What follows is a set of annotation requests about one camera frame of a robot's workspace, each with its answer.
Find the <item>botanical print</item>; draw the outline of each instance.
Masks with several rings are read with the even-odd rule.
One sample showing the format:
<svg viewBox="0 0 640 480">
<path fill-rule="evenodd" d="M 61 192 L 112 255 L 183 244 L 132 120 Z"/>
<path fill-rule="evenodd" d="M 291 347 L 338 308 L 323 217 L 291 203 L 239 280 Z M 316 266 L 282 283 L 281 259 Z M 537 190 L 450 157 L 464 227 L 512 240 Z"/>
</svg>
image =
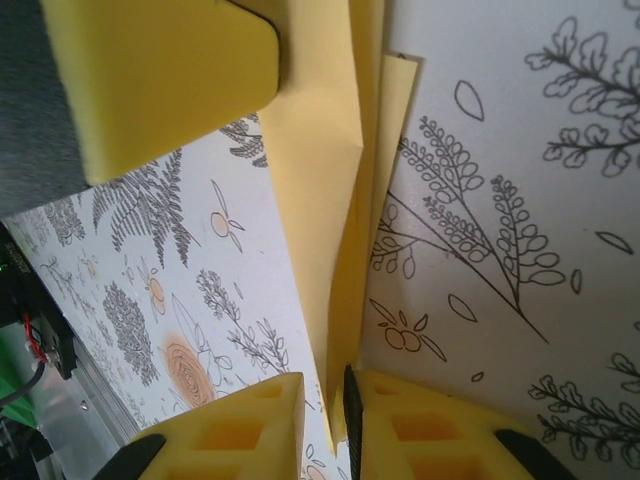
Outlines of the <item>botanical print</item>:
<svg viewBox="0 0 640 480">
<path fill-rule="evenodd" d="M 236 248 L 240 250 L 240 253 L 242 253 L 242 245 L 240 244 L 240 240 L 233 230 L 244 232 L 244 227 L 240 225 L 236 220 L 229 218 L 229 209 L 227 208 L 227 202 L 224 199 L 222 190 L 220 190 L 218 184 L 213 180 L 211 180 L 211 184 L 213 185 L 213 190 L 216 193 L 218 203 L 220 205 L 220 208 L 222 209 L 222 211 L 216 210 L 211 214 L 211 228 L 213 229 L 213 232 L 220 238 L 230 238 L 231 241 L 233 241 L 233 243 L 235 244 Z"/>
<path fill-rule="evenodd" d="M 56 232 L 60 245 L 71 245 L 74 238 L 82 240 L 85 236 L 84 227 L 78 218 L 71 197 L 57 200 L 44 206 L 44 214 Z"/>
<path fill-rule="evenodd" d="M 142 257 L 140 257 L 140 263 L 141 267 L 138 267 L 138 272 L 140 273 L 140 278 L 142 278 L 142 281 L 144 282 L 145 290 L 149 292 L 149 301 L 151 303 L 153 318 L 156 323 L 158 323 L 158 315 L 164 315 L 166 312 L 164 304 L 164 290 L 162 290 L 162 285 L 160 285 L 160 282 L 156 277 L 158 269 L 152 268 L 149 270 L 147 263 Z"/>
<path fill-rule="evenodd" d="M 631 8 L 635 0 L 627 0 Z M 607 32 L 582 40 L 578 19 L 565 19 L 551 37 L 551 46 L 531 53 L 531 70 L 561 67 L 563 73 L 543 90 L 547 98 L 573 97 L 569 111 L 590 114 L 586 128 L 562 128 L 558 140 L 548 142 L 543 158 L 562 161 L 565 168 L 580 168 L 589 158 L 604 161 L 601 174 L 621 175 L 635 161 L 640 168 L 640 48 L 630 46 L 619 58 L 608 52 Z"/>
<path fill-rule="evenodd" d="M 165 244 L 171 235 L 180 261 L 189 262 L 191 242 L 198 241 L 182 224 L 180 169 L 182 150 L 166 159 L 154 160 L 131 173 L 93 190 L 93 226 L 98 231 L 104 216 L 111 215 L 111 240 L 117 252 L 132 235 L 153 239 L 158 261 L 164 268 Z"/>
<path fill-rule="evenodd" d="M 118 348 L 142 384 L 148 387 L 159 376 L 151 359 L 151 341 L 140 307 L 115 282 L 105 287 L 105 291 L 102 305 L 118 337 Z"/>
<path fill-rule="evenodd" d="M 457 85 L 453 97 L 458 108 L 463 113 L 470 116 L 474 120 L 484 122 L 484 107 L 482 100 L 478 96 L 478 92 L 466 80 L 460 80 Z"/>
<path fill-rule="evenodd" d="M 169 336 L 165 342 L 169 376 L 182 398 L 192 408 L 215 400 L 216 391 L 189 343 L 178 335 Z"/>
<path fill-rule="evenodd" d="M 246 118 L 241 118 L 222 127 L 220 132 L 237 145 L 229 149 L 231 155 L 251 160 L 251 165 L 254 167 L 264 168 L 267 166 L 267 156 L 264 152 L 262 134 L 258 131 L 259 126 L 258 115 L 252 113 Z"/>
<path fill-rule="evenodd" d="M 640 12 L 640 1 L 624 0 L 624 7 L 632 12 Z M 636 28 L 640 30 L 640 14 L 636 17 Z"/>
<path fill-rule="evenodd" d="M 560 256 L 549 249 L 548 237 L 540 233 L 531 220 L 518 187 L 502 175 L 495 176 L 490 182 L 491 198 L 500 222 L 498 238 L 494 240 L 489 229 L 474 214 L 468 198 L 470 192 L 485 184 L 485 178 L 478 174 L 478 164 L 471 160 L 462 144 L 453 135 L 446 134 L 434 120 L 423 116 L 419 129 L 428 146 L 403 137 L 399 150 L 400 157 L 406 159 L 426 183 L 427 196 L 423 198 L 423 205 L 429 216 L 423 216 L 390 190 L 380 220 L 378 240 L 373 247 L 371 266 L 381 270 L 384 265 L 388 273 L 393 273 L 402 261 L 402 273 L 406 279 L 411 279 L 416 271 L 414 248 L 428 245 L 447 256 L 453 255 L 538 337 L 549 343 L 524 311 L 522 294 L 523 287 L 532 284 L 554 286 L 563 283 L 565 275 L 557 269 Z M 425 230 L 424 236 L 405 232 L 404 225 L 396 226 L 401 213 L 419 222 Z M 482 266 L 488 262 L 498 267 L 499 279 L 483 273 Z M 507 291 L 500 287 L 502 282 L 506 283 Z"/>
<path fill-rule="evenodd" d="M 85 317 L 95 317 L 96 309 L 78 293 L 73 283 L 73 275 L 60 268 L 57 257 L 51 257 L 47 263 L 40 265 L 40 269 L 53 279 L 63 299 L 71 300 L 72 305 Z"/>
<path fill-rule="evenodd" d="M 382 304 L 373 299 L 369 299 L 369 302 L 384 319 L 378 323 L 378 327 L 384 329 L 384 338 L 391 348 L 415 353 L 419 352 L 422 346 L 425 346 L 440 360 L 447 361 L 446 355 L 438 344 L 426 335 L 425 330 L 429 322 L 428 314 L 425 313 L 419 320 L 412 322 L 413 325 L 410 325 L 402 310 L 398 311 L 398 318 L 396 318 Z"/>
<path fill-rule="evenodd" d="M 252 325 L 242 324 L 240 308 L 229 299 L 229 294 L 216 272 L 201 270 L 196 282 L 203 293 L 205 304 L 213 310 L 214 316 L 218 320 L 226 318 L 232 322 L 227 338 L 251 360 L 252 366 L 258 367 L 262 373 L 266 373 L 267 370 L 275 374 L 289 371 L 289 353 L 284 338 L 278 336 L 266 318 L 256 322 L 257 329 Z"/>
</svg>

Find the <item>black line drawing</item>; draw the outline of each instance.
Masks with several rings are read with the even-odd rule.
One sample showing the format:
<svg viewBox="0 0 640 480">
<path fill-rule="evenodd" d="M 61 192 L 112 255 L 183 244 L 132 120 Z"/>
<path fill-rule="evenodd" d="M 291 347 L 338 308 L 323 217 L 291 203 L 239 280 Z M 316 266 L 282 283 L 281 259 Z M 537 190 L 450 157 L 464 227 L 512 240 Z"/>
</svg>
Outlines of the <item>black line drawing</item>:
<svg viewBox="0 0 640 480">
<path fill-rule="evenodd" d="M 325 480 L 324 469 L 327 465 L 315 458 L 316 449 L 309 443 L 304 451 L 305 461 L 301 465 L 300 480 Z"/>
<path fill-rule="evenodd" d="M 236 248 L 240 250 L 240 253 L 242 253 L 242 245 L 240 245 L 240 240 L 238 240 L 238 236 L 233 232 L 232 228 L 244 232 L 244 227 L 237 221 L 229 218 L 229 210 L 227 208 L 227 202 L 224 199 L 224 195 L 222 194 L 222 190 L 220 190 L 218 184 L 213 180 L 211 180 L 211 184 L 213 185 L 213 190 L 216 192 L 218 203 L 222 209 L 222 212 L 214 211 L 211 214 L 211 228 L 220 238 L 231 238 Z"/>
<path fill-rule="evenodd" d="M 453 97 L 458 108 L 466 115 L 479 122 L 484 122 L 482 100 L 480 100 L 480 96 L 476 89 L 473 88 L 473 85 L 466 80 L 458 81 Z"/>
<path fill-rule="evenodd" d="M 571 272 L 571 280 L 570 280 L 571 290 L 576 295 L 580 295 L 582 293 L 582 270 L 576 268 L 573 272 Z"/>
<path fill-rule="evenodd" d="M 469 308 L 464 300 L 462 300 L 457 295 L 450 293 L 447 297 L 447 302 L 449 303 L 449 308 L 453 310 L 453 312 L 458 315 L 460 318 L 467 320 L 468 322 L 478 322 L 475 313 L 473 310 Z"/>
<path fill-rule="evenodd" d="M 569 111 L 596 115 L 599 123 L 582 132 L 563 128 L 557 141 L 548 142 L 543 159 L 561 160 L 565 168 L 580 168 L 590 156 L 601 153 L 606 155 L 601 175 L 617 177 L 640 152 L 640 48 L 629 47 L 619 59 L 607 63 L 608 34 L 597 32 L 580 41 L 577 29 L 576 17 L 566 18 L 552 35 L 552 46 L 524 60 L 533 71 L 562 67 L 565 72 L 544 87 L 543 95 L 565 98 L 573 94 Z"/>
<path fill-rule="evenodd" d="M 60 245 L 63 247 L 71 245 L 74 237 L 78 240 L 84 238 L 84 227 L 76 213 L 71 197 L 56 200 L 43 208 L 45 216 L 56 232 Z"/>
<path fill-rule="evenodd" d="M 266 318 L 256 322 L 257 331 L 251 325 L 241 325 L 240 309 L 229 299 L 216 272 L 201 270 L 196 282 L 198 289 L 203 292 L 205 304 L 213 311 L 214 316 L 218 320 L 224 317 L 231 320 L 233 329 L 229 330 L 227 338 L 236 349 L 242 350 L 252 366 L 257 366 L 263 373 L 268 369 L 277 374 L 289 371 L 289 352 L 284 337 L 278 336 L 278 332 Z"/>
<path fill-rule="evenodd" d="M 73 285 L 73 275 L 71 272 L 63 272 L 60 270 L 58 259 L 56 257 L 51 257 L 48 263 L 41 264 L 40 268 L 43 268 L 49 276 L 53 278 L 53 281 L 56 283 L 60 293 L 62 294 L 62 298 L 65 300 L 67 298 L 71 300 L 73 306 L 76 309 L 82 310 L 82 313 L 86 317 L 95 318 L 95 308 L 93 308 L 93 306 L 76 291 L 75 286 Z"/>
<path fill-rule="evenodd" d="M 164 290 L 162 289 L 162 285 L 158 281 L 156 275 L 158 274 L 157 268 L 152 268 L 149 270 L 147 267 L 147 263 L 144 261 L 143 257 L 140 257 L 141 267 L 138 268 L 138 273 L 140 274 L 140 278 L 144 282 L 144 289 L 149 292 L 149 302 L 151 303 L 151 312 L 153 313 L 153 318 L 156 323 L 158 323 L 158 315 L 164 315 L 167 311 L 164 304 Z"/>
<path fill-rule="evenodd" d="M 230 148 L 229 153 L 238 158 L 251 160 L 251 165 L 254 167 L 264 168 L 268 165 L 262 135 L 254 132 L 259 130 L 259 127 L 258 115 L 252 113 L 222 127 L 220 132 L 238 144 L 238 146 Z"/>
<path fill-rule="evenodd" d="M 142 384 L 148 387 L 159 375 L 151 360 L 151 341 L 140 307 L 115 282 L 105 287 L 105 291 L 102 306 L 118 337 L 118 348 Z"/>
<path fill-rule="evenodd" d="M 632 12 L 640 12 L 640 2 L 638 0 L 624 0 L 624 8 Z M 636 17 L 635 25 L 640 30 L 640 13 Z"/>
<path fill-rule="evenodd" d="M 372 267 L 380 270 L 386 263 L 386 270 L 393 271 L 401 256 L 405 262 L 411 259 L 415 263 L 413 249 L 420 245 L 429 245 L 446 256 L 453 255 L 542 340 L 549 343 L 523 310 L 522 287 L 563 283 L 566 278 L 556 269 L 560 263 L 559 255 L 549 251 L 549 239 L 531 221 L 525 201 L 518 195 L 518 188 L 502 175 L 491 180 L 492 199 L 500 221 L 498 239 L 494 244 L 489 230 L 476 219 L 469 206 L 472 204 L 468 200 L 469 192 L 480 189 L 485 183 L 484 177 L 477 173 L 478 164 L 471 161 L 471 155 L 462 144 L 452 135 L 447 135 L 434 120 L 422 117 L 420 130 L 433 151 L 406 137 L 401 139 L 399 150 L 432 193 L 424 198 L 429 217 L 425 219 L 389 191 L 371 257 Z M 399 209 L 406 217 L 417 221 L 425 233 L 418 235 L 403 231 L 400 226 L 395 227 Z M 500 275 L 497 278 L 483 273 L 482 264 L 487 261 L 498 267 Z M 506 293 L 503 292 L 503 284 L 508 288 Z"/>
<path fill-rule="evenodd" d="M 186 267 L 191 242 L 198 241 L 182 224 L 180 169 L 182 150 L 154 160 L 133 172 L 93 189 L 93 226 L 111 210 L 111 241 L 117 252 L 130 236 L 150 236 L 164 268 L 165 244 L 173 236 Z"/>
<path fill-rule="evenodd" d="M 631 245 L 629 245 L 629 243 L 624 238 L 620 237 L 619 235 L 616 235 L 615 233 L 595 232 L 595 234 L 603 242 L 608 243 L 613 248 L 617 248 L 618 250 L 626 253 L 627 255 L 633 255 L 635 253 L 633 251 L 633 248 L 631 248 Z"/>
<path fill-rule="evenodd" d="M 207 375 L 212 385 L 219 389 L 225 380 L 226 372 L 230 372 L 233 369 L 231 359 L 226 355 L 215 355 L 213 353 L 209 340 L 202 332 L 202 327 L 193 319 L 186 307 L 174 294 L 171 295 L 171 304 L 182 334 L 197 353 L 200 363 L 206 365 Z M 227 394 L 227 392 L 222 391 L 219 391 L 219 393 Z"/>
<path fill-rule="evenodd" d="M 369 299 L 369 303 L 385 319 L 384 322 L 378 323 L 378 326 L 384 328 L 384 339 L 391 348 L 415 353 L 419 352 L 424 345 L 440 360 L 447 361 L 440 346 L 424 333 L 429 323 L 428 314 L 425 313 L 413 326 L 409 326 L 402 310 L 398 311 L 398 319 L 396 319 L 389 310 L 372 298 Z"/>
<path fill-rule="evenodd" d="M 242 290 L 240 290 L 240 287 L 238 286 L 238 284 L 236 282 L 233 282 L 233 288 L 236 289 L 236 293 L 240 297 L 240 300 L 244 300 L 244 295 L 242 294 Z"/>
<path fill-rule="evenodd" d="M 98 258 L 95 255 L 88 256 L 87 253 L 82 249 L 82 257 L 78 258 L 78 261 L 82 263 L 87 268 L 87 273 L 89 273 L 89 277 L 92 280 L 98 275 Z"/>
<path fill-rule="evenodd" d="M 122 271 L 122 276 L 129 280 L 129 283 L 133 286 L 135 274 L 133 273 L 133 268 L 129 266 L 129 257 L 126 253 L 124 254 L 124 270 Z"/>
<path fill-rule="evenodd" d="M 98 330 L 102 334 L 102 337 L 104 338 L 107 346 L 113 347 L 113 337 L 111 336 L 111 333 L 109 333 L 109 328 L 107 327 L 107 325 L 101 319 L 97 318 L 96 327 L 98 327 Z"/>
<path fill-rule="evenodd" d="M 640 393 L 640 372 L 626 355 L 619 352 L 611 355 L 611 366 L 608 368 L 627 376 L 620 384 L 623 390 L 629 393 Z"/>
<path fill-rule="evenodd" d="M 624 462 L 632 469 L 640 469 L 640 412 L 630 404 L 620 402 L 611 407 L 596 396 L 585 399 L 575 383 L 557 386 L 551 375 L 542 377 L 528 393 L 534 400 L 553 401 L 547 407 L 550 412 L 573 414 L 568 420 L 558 415 L 550 418 L 538 415 L 545 427 L 543 442 L 553 442 L 558 435 L 568 435 L 576 460 L 585 460 L 593 445 L 602 462 L 611 462 L 613 449 L 619 447 Z"/>
</svg>

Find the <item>leaf drawing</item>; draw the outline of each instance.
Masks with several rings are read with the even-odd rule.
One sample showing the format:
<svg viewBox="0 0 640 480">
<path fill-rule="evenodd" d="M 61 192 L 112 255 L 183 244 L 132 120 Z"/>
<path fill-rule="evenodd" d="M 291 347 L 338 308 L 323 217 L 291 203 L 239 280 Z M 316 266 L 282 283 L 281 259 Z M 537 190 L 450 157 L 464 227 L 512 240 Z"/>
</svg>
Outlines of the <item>leaf drawing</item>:
<svg viewBox="0 0 640 480">
<path fill-rule="evenodd" d="M 213 229 L 213 232 L 220 238 L 229 237 L 235 244 L 236 248 L 240 250 L 240 253 L 242 253 L 242 245 L 240 245 L 240 240 L 234 233 L 233 229 L 244 232 L 244 227 L 240 225 L 236 220 L 232 220 L 231 218 L 229 218 L 229 209 L 227 208 L 227 202 L 224 199 L 222 190 L 220 190 L 220 187 L 215 181 L 211 180 L 211 183 L 213 185 L 213 190 L 216 194 L 216 197 L 218 198 L 220 208 L 222 209 L 221 212 L 214 211 L 211 214 L 211 228 Z"/>
<path fill-rule="evenodd" d="M 619 235 L 611 232 L 595 232 L 600 240 L 611 245 L 613 248 L 617 248 L 621 252 L 626 253 L 627 255 L 633 255 L 635 252 L 631 245 Z"/>
<path fill-rule="evenodd" d="M 543 442 L 566 436 L 576 460 L 586 460 L 593 448 L 598 460 L 610 462 L 617 450 L 629 468 L 640 470 L 640 412 L 633 406 L 626 402 L 608 405 L 595 396 L 585 398 L 575 383 L 558 385 L 551 375 L 531 385 L 528 393 L 534 400 L 551 402 L 547 409 L 553 415 L 538 415 L 545 428 Z"/>
<path fill-rule="evenodd" d="M 398 311 L 398 320 L 381 303 L 376 302 L 372 298 L 369 299 L 369 303 L 371 303 L 376 312 L 385 319 L 384 322 L 378 323 L 378 327 L 384 329 L 384 339 L 391 348 L 416 353 L 424 346 L 431 350 L 443 362 L 447 361 L 447 357 L 440 346 L 424 333 L 429 322 L 428 314 L 424 314 L 419 320 L 413 323 L 413 325 L 410 325 L 410 322 L 402 310 Z"/>
<path fill-rule="evenodd" d="M 102 305 L 118 337 L 118 348 L 142 384 L 148 387 L 159 375 L 151 359 L 151 341 L 140 307 L 115 282 L 105 287 L 105 291 Z"/>
<path fill-rule="evenodd" d="M 469 308 L 469 305 L 467 305 L 457 295 L 454 295 L 453 293 L 450 293 L 449 297 L 447 298 L 447 301 L 449 302 L 449 307 L 451 308 L 451 310 L 453 310 L 454 313 L 456 315 L 458 315 L 460 318 L 463 318 L 463 319 L 465 319 L 465 320 L 467 320 L 469 322 L 477 322 L 478 321 L 478 319 L 476 318 L 476 315 Z"/>
<path fill-rule="evenodd" d="M 111 215 L 111 241 L 117 252 L 131 236 L 149 236 L 164 268 L 165 244 L 173 237 L 180 261 L 189 262 L 191 242 L 198 241 L 184 227 L 180 205 L 182 150 L 154 160 L 133 172 L 93 189 L 93 226 L 98 231 L 104 216 Z"/>
<path fill-rule="evenodd" d="M 629 5 L 635 2 L 626 0 L 626 8 L 632 9 Z M 607 50 L 607 33 L 597 32 L 579 41 L 577 31 L 576 17 L 565 19 L 551 38 L 553 46 L 524 59 L 534 71 L 552 65 L 563 69 L 544 87 L 545 97 L 573 96 L 569 112 L 597 117 L 597 122 L 584 129 L 561 129 L 558 140 L 548 142 L 543 159 L 577 169 L 599 156 L 604 160 L 601 175 L 617 177 L 633 158 L 639 159 L 640 168 L 640 48 L 629 47 L 613 59 Z"/>
<path fill-rule="evenodd" d="M 258 115 L 252 113 L 222 127 L 220 132 L 236 143 L 237 146 L 229 149 L 233 156 L 251 160 L 251 165 L 254 167 L 265 168 L 267 167 L 267 156 L 264 152 L 264 143 L 262 135 L 259 133 L 259 127 Z"/>
<path fill-rule="evenodd" d="M 49 203 L 43 207 L 44 214 L 56 232 L 58 242 L 63 247 L 71 245 L 74 238 L 82 240 L 84 227 L 76 213 L 71 197 Z"/>
<path fill-rule="evenodd" d="M 614 353 L 611 356 L 611 366 L 609 366 L 609 368 L 626 376 L 620 384 L 623 390 L 629 393 L 640 394 L 640 371 L 638 371 L 635 363 L 629 360 L 626 355 L 619 352 Z"/>
<path fill-rule="evenodd" d="M 640 12 L 640 1 L 638 0 L 624 0 L 624 7 L 632 12 Z M 640 30 L 640 13 L 636 17 L 636 28 Z"/>
<path fill-rule="evenodd" d="M 564 45 L 562 48 L 571 47 L 568 38 L 557 41 Z M 398 148 L 400 157 L 425 184 L 425 211 L 408 205 L 393 191 L 388 192 L 371 255 L 372 268 L 382 271 L 384 267 L 393 273 L 402 263 L 403 275 L 411 279 L 416 272 L 416 248 L 429 246 L 447 258 L 453 256 L 548 343 L 523 310 L 522 294 L 525 287 L 532 285 L 551 287 L 564 283 L 566 277 L 558 267 L 560 256 L 550 250 L 549 238 L 531 219 L 524 197 L 513 182 L 497 175 L 490 182 L 492 193 L 488 192 L 479 165 L 462 143 L 426 116 L 421 118 L 419 129 L 427 145 L 403 137 Z M 480 223 L 471 208 L 469 195 L 476 191 L 491 194 L 500 225 L 495 233 Z M 400 209 L 422 232 L 408 232 L 398 226 Z M 459 312 L 464 311 L 462 318 L 477 320 L 470 310 L 465 311 L 464 302 L 454 303 Z"/>
<path fill-rule="evenodd" d="M 471 118 L 484 122 L 484 108 L 478 92 L 466 80 L 460 80 L 456 85 L 454 98 L 458 108 Z"/>
<path fill-rule="evenodd" d="M 576 295 L 580 295 L 582 293 L 582 270 L 576 268 L 573 272 L 571 272 L 571 290 Z"/>
</svg>

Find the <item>yellow foam block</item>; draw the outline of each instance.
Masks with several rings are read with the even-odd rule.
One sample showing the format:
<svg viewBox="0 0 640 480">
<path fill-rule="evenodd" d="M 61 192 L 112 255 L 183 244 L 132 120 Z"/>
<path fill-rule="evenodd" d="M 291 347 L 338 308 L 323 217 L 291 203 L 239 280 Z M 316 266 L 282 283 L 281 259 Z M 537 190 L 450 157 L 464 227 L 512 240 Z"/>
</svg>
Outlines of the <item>yellow foam block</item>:
<svg viewBox="0 0 640 480">
<path fill-rule="evenodd" d="M 85 175 L 111 180 L 254 112 L 278 39 L 224 0 L 41 0 Z"/>
<path fill-rule="evenodd" d="M 362 480 L 528 480 L 493 432 L 520 424 L 382 373 L 357 371 L 364 405 Z"/>
<path fill-rule="evenodd" d="M 303 429 L 302 374 L 279 375 L 142 432 L 166 443 L 140 479 L 298 479 Z"/>
</svg>

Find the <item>branch drawing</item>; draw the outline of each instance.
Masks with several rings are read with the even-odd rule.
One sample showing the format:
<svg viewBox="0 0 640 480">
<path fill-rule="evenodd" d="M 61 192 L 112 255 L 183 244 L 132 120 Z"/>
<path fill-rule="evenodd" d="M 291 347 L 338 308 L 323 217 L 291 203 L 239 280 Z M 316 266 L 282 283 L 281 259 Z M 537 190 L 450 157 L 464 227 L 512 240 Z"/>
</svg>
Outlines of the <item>branch drawing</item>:
<svg viewBox="0 0 640 480">
<path fill-rule="evenodd" d="M 427 324 L 429 323 L 428 314 L 425 313 L 422 318 L 410 326 L 402 310 L 398 311 L 398 318 L 396 318 L 381 303 L 376 302 L 374 299 L 370 298 L 369 303 L 371 303 L 371 306 L 376 312 L 384 318 L 383 322 L 378 323 L 378 327 L 384 329 L 384 339 L 391 348 L 416 353 L 419 352 L 424 345 L 440 360 L 443 362 L 447 361 L 447 357 L 440 346 L 425 333 Z"/>
<path fill-rule="evenodd" d="M 257 330 L 240 323 L 240 309 L 229 299 L 227 290 L 222 286 L 220 276 L 212 270 L 201 270 L 196 278 L 198 288 L 203 292 L 205 304 L 213 311 L 218 320 L 227 318 L 232 323 L 228 340 L 236 349 L 240 349 L 249 358 L 252 366 L 263 373 L 268 369 L 276 374 L 289 371 L 289 353 L 284 337 L 271 326 L 266 318 L 257 321 Z"/>
<path fill-rule="evenodd" d="M 259 130 L 259 127 L 258 115 L 252 113 L 222 127 L 220 132 L 237 144 L 236 147 L 229 149 L 229 153 L 238 158 L 251 160 L 251 165 L 254 167 L 264 168 L 267 167 L 267 156 L 264 152 L 262 135 L 254 132 Z"/>
<path fill-rule="evenodd" d="M 151 360 L 151 341 L 140 307 L 115 282 L 105 287 L 105 291 L 102 305 L 118 337 L 118 348 L 142 384 L 148 387 L 159 375 Z"/>
<path fill-rule="evenodd" d="M 480 190 L 485 184 L 484 177 L 478 174 L 478 164 L 436 121 L 424 116 L 419 128 L 429 147 L 403 137 L 399 150 L 431 193 L 424 198 L 428 217 L 389 191 L 373 248 L 372 267 L 381 270 L 386 264 L 386 271 L 391 273 L 402 260 L 403 274 L 410 279 L 415 274 L 414 248 L 428 245 L 447 256 L 453 255 L 548 343 L 523 310 L 522 289 L 531 284 L 563 283 L 565 275 L 556 268 L 560 257 L 548 249 L 549 239 L 531 221 L 518 188 L 502 175 L 491 180 L 492 200 L 500 223 L 494 243 L 490 231 L 473 213 L 468 199 L 469 192 Z M 403 231 L 396 222 L 400 209 L 420 224 L 423 234 Z M 498 278 L 483 273 L 482 265 L 489 262 L 497 267 Z"/>
<path fill-rule="evenodd" d="M 633 406 L 620 402 L 612 407 L 595 396 L 585 399 L 575 383 L 557 386 L 551 375 L 542 377 L 528 393 L 534 400 L 550 400 L 552 403 L 547 407 L 550 412 L 572 417 L 538 415 L 545 427 L 543 442 L 553 442 L 558 435 L 567 435 L 576 460 L 585 460 L 593 446 L 600 461 L 611 462 L 617 448 L 627 466 L 640 470 L 640 412 Z"/>
<path fill-rule="evenodd" d="M 70 272 L 62 272 L 60 270 L 56 257 L 52 257 L 48 263 L 40 265 L 40 268 L 43 268 L 53 278 L 62 294 L 62 298 L 71 300 L 74 308 L 82 310 L 86 317 L 95 318 L 95 308 L 76 291 L 73 285 L 73 275 Z"/>
<path fill-rule="evenodd" d="M 173 236 L 180 261 L 186 267 L 191 242 L 198 241 L 182 224 L 180 169 L 182 150 L 150 162 L 93 190 L 93 226 L 111 210 L 111 240 L 117 252 L 130 236 L 150 236 L 164 268 L 165 244 Z"/>
<path fill-rule="evenodd" d="M 49 203 L 44 206 L 44 214 L 56 232 L 58 242 L 63 247 L 71 245 L 73 238 L 82 240 L 85 236 L 84 227 L 76 213 L 71 197 Z"/>
<path fill-rule="evenodd" d="M 621 175 L 640 153 L 640 48 L 629 47 L 615 61 L 607 51 L 609 36 L 597 32 L 584 40 L 576 36 L 578 20 L 566 18 L 551 37 L 551 46 L 530 53 L 525 62 L 533 71 L 551 66 L 563 73 L 543 90 L 547 98 L 573 95 L 569 112 L 598 118 L 584 131 L 563 128 L 558 140 L 548 142 L 543 158 L 561 160 L 565 168 L 580 168 L 589 157 L 604 157 L 601 175 Z"/>
</svg>

